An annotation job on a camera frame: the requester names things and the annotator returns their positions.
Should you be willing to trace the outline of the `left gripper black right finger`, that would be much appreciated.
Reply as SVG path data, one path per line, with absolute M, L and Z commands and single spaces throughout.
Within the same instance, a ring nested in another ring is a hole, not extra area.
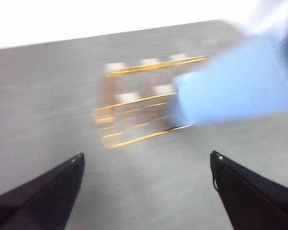
M 213 151 L 215 190 L 235 230 L 288 230 L 288 187 Z

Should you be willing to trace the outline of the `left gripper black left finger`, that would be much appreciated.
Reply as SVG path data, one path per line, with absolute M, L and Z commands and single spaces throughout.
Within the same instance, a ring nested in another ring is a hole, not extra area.
M 0 230 L 63 230 L 81 188 L 84 154 L 0 195 Z

